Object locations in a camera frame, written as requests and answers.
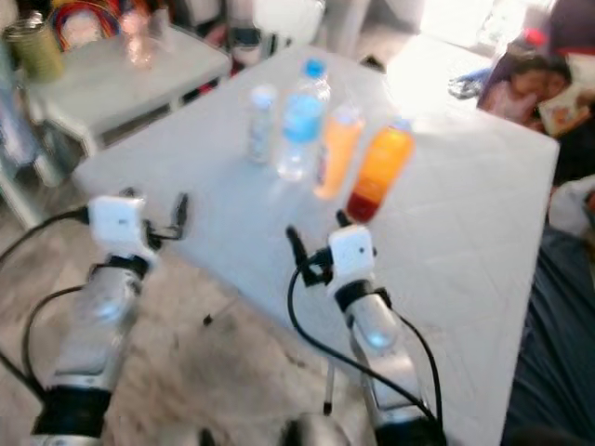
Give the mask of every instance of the small white table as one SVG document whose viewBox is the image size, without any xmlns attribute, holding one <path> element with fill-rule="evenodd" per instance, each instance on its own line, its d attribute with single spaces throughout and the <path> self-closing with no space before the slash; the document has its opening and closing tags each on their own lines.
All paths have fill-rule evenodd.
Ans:
<svg viewBox="0 0 595 446">
<path fill-rule="evenodd" d="M 286 91 L 312 56 L 325 60 L 335 87 L 348 86 L 367 122 L 347 185 L 332 201 L 245 157 L 250 89 L 272 83 Z M 333 90 L 336 99 L 340 91 Z M 91 194 L 139 188 L 152 216 L 164 221 L 177 194 L 187 191 L 191 227 L 173 249 L 291 327 L 285 296 L 295 264 L 285 228 L 294 225 L 311 250 L 324 246 L 365 147 L 395 113 L 393 95 L 380 73 L 322 50 L 290 48 L 87 160 L 75 177 Z M 414 129 L 416 154 L 370 224 L 377 284 L 428 338 L 448 435 L 465 445 L 497 445 L 557 143 L 482 111 L 448 106 L 418 115 Z M 296 300 L 305 328 L 349 354 L 345 322 L 324 288 L 304 290 L 300 282 Z M 433 404 L 427 359 L 418 343 L 410 349 Z"/>
<path fill-rule="evenodd" d="M 126 59 L 122 36 L 65 53 L 59 80 L 28 85 L 33 118 L 80 139 L 93 156 L 107 131 L 166 105 L 177 110 L 186 93 L 229 76 L 226 54 L 181 30 L 170 31 L 174 50 L 155 48 L 149 70 Z"/>
</svg>

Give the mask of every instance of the red liquid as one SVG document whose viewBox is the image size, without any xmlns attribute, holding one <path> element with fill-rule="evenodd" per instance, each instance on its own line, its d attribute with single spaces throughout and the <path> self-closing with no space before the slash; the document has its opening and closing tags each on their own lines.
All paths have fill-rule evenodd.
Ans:
<svg viewBox="0 0 595 446">
<path fill-rule="evenodd" d="M 379 207 L 379 203 L 374 203 L 354 192 L 347 203 L 347 214 L 360 223 L 367 223 Z"/>
</svg>

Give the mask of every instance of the orange bottle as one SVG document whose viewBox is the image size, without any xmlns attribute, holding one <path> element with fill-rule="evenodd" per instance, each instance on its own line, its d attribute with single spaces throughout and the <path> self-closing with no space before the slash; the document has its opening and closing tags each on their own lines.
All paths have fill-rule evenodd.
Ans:
<svg viewBox="0 0 595 446">
<path fill-rule="evenodd" d="M 414 150 L 408 121 L 398 118 L 372 140 L 347 203 L 347 213 L 361 223 L 372 219 Z"/>
<path fill-rule="evenodd" d="M 362 115 L 352 106 L 342 105 L 331 113 L 316 166 L 314 193 L 320 198 L 338 194 L 363 128 Z"/>
</svg>

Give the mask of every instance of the tiled floor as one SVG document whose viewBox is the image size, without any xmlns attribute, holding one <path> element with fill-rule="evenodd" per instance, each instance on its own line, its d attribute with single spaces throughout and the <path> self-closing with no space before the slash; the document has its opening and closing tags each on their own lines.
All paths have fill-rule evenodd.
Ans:
<svg viewBox="0 0 595 446">
<path fill-rule="evenodd" d="M 463 49 L 381 25 L 366 28 L 358 52 L 386 63 L 387 82 L 398 95 L 414 95 L 419 110 L 453 100 L 447 80 L 488 63 Z M 71 184 L 39 190 L 38 197 L 50 213 L 84 201 Z M 0 209 L 4 249 L 21 229 L 4 206 Z M 90 263 L 100 260 L 87 230 L 73 223 L 27 243 L 0 274 L 2 348 L 17 358 L 23 318 L 33 305 L 52 290 L 82 282 Z M 33 356 L 42 378 L 66 330 L 73 298 L 48 308 L 36 326 Z M 162 265 L 146 283 L 130 357 L 108 415 L 106 444 L 154 444 L 163 426 L 189 422 L 214 427 L 227 439 L 223 444 L 264 446 L 275 444 L 288 417 L 320 411 L 325 363 L 293 337 L 241 303 L 209 328 L 202 326 L 208 312 L 229 301 L 227 290 L 165 250 Z M 39 406 L 4 369 L 0 396 L 0 444 L 18 444 Z M 336 419 L 353 444 L 369 444 L 358 390 L 339 377 L 336 398 Z"/>
</svg>

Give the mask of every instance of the black cable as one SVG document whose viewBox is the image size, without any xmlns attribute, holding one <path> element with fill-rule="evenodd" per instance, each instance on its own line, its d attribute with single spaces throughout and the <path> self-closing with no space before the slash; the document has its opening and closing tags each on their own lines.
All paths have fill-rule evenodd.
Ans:
<svg viewBox="0 0 595 446">
<path fill-rule="evenodd" d="M 86 207 L 81 207 L 78 209 L 74 209 L 72 211 L 67 211 L 62 214 L 58 214 L 57 216 L 51 216 L 43 223 L 27 230 L 19 239 L 13 242 L 2 255 L 0 255 L 0 269 L 4 266 L 4 263 L 7 259 L 14 253 L 23 243 L 27 240 L 31 239 L 35 234 L 44 230 L 48 226 L 59 222 L 65 219 L 77 219 L 82 222 L 88 222 L 88 214 L 86 212 Z M 0 349 L 0 362 L 7 368 L 7 370 L 12 374 L 21 384 L 27 387 L 40 401 L 43 401 L 45 392 L 42 388 L 37 387 L 33 381 L 31 381 L 19 368 L 11 361 L 7 355 Z"/>
<path fill-rule="evenodd" d="M 419 339 L 421 346 L 426 351 L 426 356 L 428 357 L 428 362 L 430 363 L 431 368 L 431 379 L 434 382 L 434 398 L 436 399 L 436 419 L 438 420 L 440 429 L 443 429 L 443 393 L 440 388 L 440 376 L 438 375 L 438 366 L 436 365 L 434 355 L 431 352 L 430 346 L 426 342 L 426 339 L 424 339 L 424 336 L 418 331 L 415 325 L 403 316 L 401 316 L 400 314 L 397 314 L 397 316 L 399 316 L 399 319 L 401 319 L 401 321 L 403 321 L 403 323 L 407 327 L 409 327 L 411 331 L 417 336 L 417 339 Z"/>
<path fill-rule="evenodd" d="M 294 326 L 294 328 L 296 329 L 296 331 L 306 341 L 308 341 L 308 343 L 310 343 L 312 346 L 320 349 L 323 353 L 350 365 L 351 367 L 357 369 L 358 371 L 360 371 L 363 374 L 367 374 L 371 378 L 376 379 L 377 381 L 384 384 L 388 388 L 391 388 L 395 392 L 397 392 L 400 395 L 402 395 L 403 397 L 405 397 L 413 405 L 415 405 L 437 428 L 440 429 L 440 435 L 443 438 L 443 431 L 442 431 L 442 428 L 440 427 L 438 420 L 436 419 L 434 414 L 424 405 L 423 401 L 416 398 L 414 395 L 412 395 L 410 392 L 408 392 L 407 390 L 405 390 L 398 384 L 393 383 L 392 381 L 387 379 L 385 376 L 375 372 L 374 370 L 370 369 L 369 367 L 366 367 L 365 365 L 359 363 L 358 361 L 354 361 L 351 358 L 348 358 L 347 356 L 343 355 L 342 353 L 338 352 L 337 350 L 329 347 L 327 344 L 322 343 L 318 339 L 316 339 L 313 336 L 311 336 L 310 334 L 308 334 L 304 330 L 304 328 L 301 326 L 301 324 L 299 323 L 298 318 L 296 316 L 295 309 L 294 309 L 294 289 L 296 287 L 296 281 L 298 280 L 298 276 L 301 274 L 301 271 L 304 268 L 306 268 L 307 266 L 309 266 L 310 264 L 315 263 L 315 262 L 316 262 L 316 260 L 312 257 L 310 257 L 308 260 L 302 262 L 296 268 L 293 275 L 291 276 L 291 280 L 289 281 L 289 287 L 287 288 L 287 312 L 289 313 L 289 319 L 291 320 L 291 323 Z"/>
<path fill-rule="evenodd" d="M 81 291 L 83 289 L 83 285 L 72 286 L 70 288 L 66 288 L 64 290 L 57 291 L 56 293 L 52 293 L 51 295 L 47 295 L 42 300 L 40 300 L 37 305 L 33 308 L 29 316 L 27 317 L 27 321 L 25 322 L 25 331 L 23 333 L 21 344 L 20 344 L 20 356 L 22 358 L 22 368 L 25 375 L 30 379 L 31 384 L 35 386 L 37 389 L 40 389 L 42 393 L 45 393 L 44 387 L 35 376 L 35 371 L 33 369 L 33 363 L 31 361 L 31 330 L 33 325 L 35 324 L 35 318 L 39 314 L 39 312 L 52 300 L 62 296 L 67 295 L 69 293 L 75 293 L 77 291 Z"/>
</svg>

